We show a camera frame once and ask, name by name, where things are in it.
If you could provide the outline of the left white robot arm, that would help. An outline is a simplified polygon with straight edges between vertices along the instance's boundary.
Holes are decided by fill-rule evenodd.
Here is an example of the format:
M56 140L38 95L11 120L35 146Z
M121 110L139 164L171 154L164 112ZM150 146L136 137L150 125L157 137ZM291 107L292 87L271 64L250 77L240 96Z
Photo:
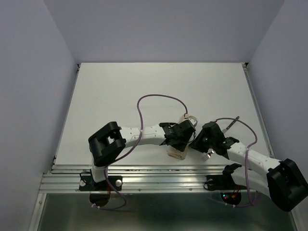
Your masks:
M88 139L92 154L91 185L101 190L107 185L104 171L116 161L125 148L138 145L167 145L183 152L196 131L196 118L185 118L180 123L159 123L150 127L120 127L115 121L109 122Z

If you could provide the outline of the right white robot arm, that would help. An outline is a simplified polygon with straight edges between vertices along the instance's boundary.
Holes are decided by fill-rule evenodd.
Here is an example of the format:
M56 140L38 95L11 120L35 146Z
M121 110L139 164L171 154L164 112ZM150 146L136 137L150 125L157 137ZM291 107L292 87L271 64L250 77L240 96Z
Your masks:
M227 204L240 203L241 189L254 190L269 197L279 209L290 212L308 196L308 183L293 160L265 156L236 138L225 137L216 122L204 124L189 146L201 153L212 150L233 162L221 174L207 175L204 184L209 191L234 190L233 194L221 196Z

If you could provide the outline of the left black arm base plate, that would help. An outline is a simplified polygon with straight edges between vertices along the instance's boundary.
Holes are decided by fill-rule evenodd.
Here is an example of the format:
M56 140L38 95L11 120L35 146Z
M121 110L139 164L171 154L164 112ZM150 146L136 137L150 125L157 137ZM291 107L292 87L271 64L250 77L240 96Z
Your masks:
M82 171L79 174L80 182L79 182L79 191L82 192L98 192L98 191L114 191L107 183L106 180L95 182L90 171ZM122 176L109 176L108 177L111 185L117 190L122 190Z

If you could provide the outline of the steel fork black handle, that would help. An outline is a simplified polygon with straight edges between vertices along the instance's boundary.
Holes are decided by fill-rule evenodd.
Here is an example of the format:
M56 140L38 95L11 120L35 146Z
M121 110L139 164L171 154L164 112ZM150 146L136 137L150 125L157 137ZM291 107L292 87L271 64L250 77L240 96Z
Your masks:
M201 158L201 160L203 162L205 162L205 161L209 160L213 154L215 154L215 151L211 150L211 151L205 153L205 155Z

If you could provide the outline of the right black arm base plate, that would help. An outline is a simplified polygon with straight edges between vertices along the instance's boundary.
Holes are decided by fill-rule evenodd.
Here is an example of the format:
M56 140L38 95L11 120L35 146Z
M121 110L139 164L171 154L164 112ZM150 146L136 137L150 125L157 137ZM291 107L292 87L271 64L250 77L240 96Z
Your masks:
M221 174L207 175L204 188L208 191L237 189L238 186L234 182L231 175L235 172L236 169L240 167L242 167L240 164L227 165L224 167Z

